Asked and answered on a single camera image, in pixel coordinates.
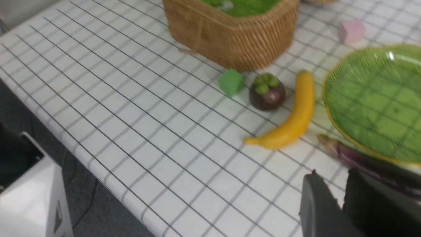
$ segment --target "mangosteen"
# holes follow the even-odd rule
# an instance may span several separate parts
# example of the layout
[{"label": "mangosteen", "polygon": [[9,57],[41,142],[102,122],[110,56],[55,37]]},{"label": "mangosteen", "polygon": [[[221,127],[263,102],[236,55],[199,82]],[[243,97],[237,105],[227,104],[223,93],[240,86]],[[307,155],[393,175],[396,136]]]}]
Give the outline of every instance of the mangosteen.
[{"label": "mangosteen", "polygon": [[261,74],[250,88],[250,103],[258,110],[274,110],[284,102],[285,94],[285,87],[276,76]]}]

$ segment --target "table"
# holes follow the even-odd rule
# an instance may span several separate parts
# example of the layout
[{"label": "table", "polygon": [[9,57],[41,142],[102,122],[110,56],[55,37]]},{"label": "table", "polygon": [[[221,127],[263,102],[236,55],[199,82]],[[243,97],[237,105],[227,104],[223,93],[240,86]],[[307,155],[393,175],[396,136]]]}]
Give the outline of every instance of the table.
[{"label": "table", "polygon": [[[287,87],[270,113],[248,102],[260,71],[228,98],[222,67],[179,52],[161,0],[62,0],[0,38],[0,78],[156,236],[298,237],[303,176],[316,169],[340,204],[347,178],[315,138],[342,139],[322,81],[356,48],[419,44],[419,12],[420,0],[302,3],[291,48],[263,70]],[[367,33],[346,46],[338,25],[352,18]],[[308,131],[279,151],[244,146],[285,121],[303,68],[316,83]]]}]

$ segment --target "green moss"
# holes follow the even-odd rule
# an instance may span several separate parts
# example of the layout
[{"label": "green moss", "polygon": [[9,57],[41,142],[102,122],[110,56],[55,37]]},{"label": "green moss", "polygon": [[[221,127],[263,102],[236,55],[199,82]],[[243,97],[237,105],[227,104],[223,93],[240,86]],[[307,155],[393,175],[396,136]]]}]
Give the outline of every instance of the green moss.
[{"label": "green moss", "polygon": [[[202,0],[203,2],[218,7],[222,4],[222,0]],[[231,0],[234,9],[226,11],[228,15],[234,17],[246,17],[264,14],[269,11],[281,0]]]}]

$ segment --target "pink block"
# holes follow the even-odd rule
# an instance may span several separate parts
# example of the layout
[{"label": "pink block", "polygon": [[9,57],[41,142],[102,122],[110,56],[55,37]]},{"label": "pink block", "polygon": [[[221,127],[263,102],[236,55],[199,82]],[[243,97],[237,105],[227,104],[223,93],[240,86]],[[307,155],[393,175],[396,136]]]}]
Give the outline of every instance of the pink block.
[{"label": "pink block", "polygon": [[365,26],[360,20],[343,21],[339,27],[339,39],[343,43],[356,43],[364,37],[364,34]]}]

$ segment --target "purple eggplant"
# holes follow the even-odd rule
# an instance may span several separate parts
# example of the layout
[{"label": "purple eggplant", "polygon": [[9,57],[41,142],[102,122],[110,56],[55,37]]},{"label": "purple eggplant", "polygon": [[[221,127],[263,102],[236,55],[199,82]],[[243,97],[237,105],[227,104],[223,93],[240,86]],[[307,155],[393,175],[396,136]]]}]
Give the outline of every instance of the purple eggplant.
[{"label": "purple eggplant", "polygon": [[356,168],[390,188],[416,200],[421,200],[421,176],[384,162],[346,146],[326,135],[317,136],[327,153],[348,168]]}]

